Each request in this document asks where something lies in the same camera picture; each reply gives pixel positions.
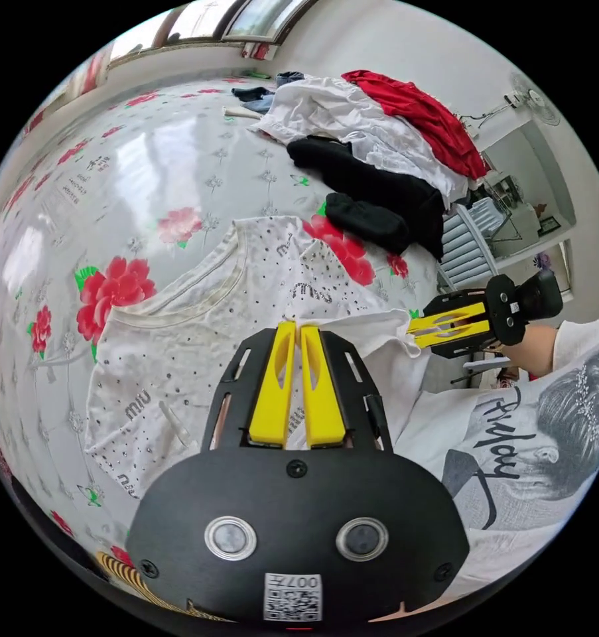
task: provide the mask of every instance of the screw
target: screw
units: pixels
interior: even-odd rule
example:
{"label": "screw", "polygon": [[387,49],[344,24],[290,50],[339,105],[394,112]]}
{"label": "screw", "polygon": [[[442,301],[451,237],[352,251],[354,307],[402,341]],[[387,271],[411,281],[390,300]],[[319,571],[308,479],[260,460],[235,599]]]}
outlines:
{"label": "screw", "polygon": [[286,473],[291,478],[303,478],[308,473],[308,467],[303,460],[291,460],[286,465]]}
{"label": "screw", "polygon": [[439,566],[434,572],[434,579],[437,582],[445,582],[445,580],[452,574],[453,570],[454,567],[449,562],[441,564],[441,566]]}
{"label": "screw", "polygon": [[148,559],[141,560],[140,570],[142,571],[142,574],[149,579],[155,579],[158,575],[160,575],[158,567]]}

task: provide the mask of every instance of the electric fan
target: electric fan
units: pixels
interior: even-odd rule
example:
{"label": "electric fan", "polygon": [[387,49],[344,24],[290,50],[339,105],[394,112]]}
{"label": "electric fan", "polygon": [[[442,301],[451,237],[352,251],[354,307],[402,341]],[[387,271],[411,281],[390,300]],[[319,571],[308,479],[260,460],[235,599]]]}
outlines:
{"label": "electric fan", "polygon": [[506,93],[505,104],[483,113],[482,115],[463,115],[461,119],[473,119],[474,121],[480,120],[478,128],[481,128],[483,124],[494,115],[501,113],[508,108],[529,108],[531,113],[544,124],[549,126],[557,126],[560,123],[560,115],[558,114],[555,106],[545,97],[542,91],[534,86],[526,77],[520,73],[512,73],[511,84],[513,91]]}

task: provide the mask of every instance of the red clothing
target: red clothing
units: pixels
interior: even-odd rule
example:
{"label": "red clothing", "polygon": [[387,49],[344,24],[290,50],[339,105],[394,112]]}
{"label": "red clothing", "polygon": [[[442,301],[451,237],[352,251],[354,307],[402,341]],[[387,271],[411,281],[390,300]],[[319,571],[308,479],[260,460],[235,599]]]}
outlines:
{"label": "red clothing", "polygon": [[420,91],[414,83],[405,84],[372,71],[350,71],[342,77],[379,102],[386,115],[400,115],[417,128],[442,164],[472,179],[487,174],[487,168],[463,125],[440,102]]}

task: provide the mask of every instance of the qr code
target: qr code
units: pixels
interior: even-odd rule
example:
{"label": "qr code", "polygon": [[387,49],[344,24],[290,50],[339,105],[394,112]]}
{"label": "qr code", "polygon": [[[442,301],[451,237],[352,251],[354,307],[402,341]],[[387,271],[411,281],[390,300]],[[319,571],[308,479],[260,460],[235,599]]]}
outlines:
{"label": "qr code", "polygon": [[274,622],[321,621],[321,577],[267,573],[264,619]]}

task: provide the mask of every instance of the window frame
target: window frame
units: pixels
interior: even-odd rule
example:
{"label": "window frame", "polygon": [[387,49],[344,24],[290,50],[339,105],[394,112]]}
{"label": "window frame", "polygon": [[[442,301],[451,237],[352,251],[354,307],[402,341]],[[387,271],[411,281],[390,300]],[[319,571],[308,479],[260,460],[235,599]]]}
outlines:
{"label": "window frame", "polygon": [[[243,35],[232,36],[230,34],[231,28],[251,2],[252,0],[235,0],[231,7],[226,10],[224,16],[218,23],[215,31],[213,32],[213,35],[211,36],[181,38],[174,44],[167,44],[166,40],[168,39],[171,30],[175,26],[175,22],[177,22],[179,16],[181,16],[181,14],[189,6],[190,3],[185,3],[183,5],[175,7],[171,9],[171,11],[165,16],[165,19],[158,28],[150,47],[141,49],[140,51],[136,51],[134,53],[126,53],[114,60],[111,60],[109,62],[107,70],[111,70],[112,68],[116,68],[117,66],[121,66],[122,64],[126,64],[127,62],[130,62],[132,60],[139,60],[148,55],[154,55],[158,52],[171,49],[175,50],[179,48],[189,48],[209,44],[213,44],[215,46],[239,47],[241,44],[247,44],[249,42],[258,42],[272,44],[274,46],[281,46],[285,42],[292,29],[306,15],[306,13],[319,2],[319,0],[304,0],[304,2],[302,2],[302,4],[286,18],[285,22],[282,24],[280,29],[273,37]],[[168,28],[166,28],[165,25],[167,25],[169,22],[171,22],[171,24]]]}
{"label": "window frame", "polygon": [[231,35],[230,31],[239,19],[239,16],[247,9],[251,0],[245,0],[241,3],[241,7],[233,16],[230,24],[225,28],[222,35],[222,42],[262,42],[265,44],[273,44],[281,46],[297,23],[311,10],[319,0],[304,0],[285,20],[277,33],[272,37],[256,36],[256,35]]}

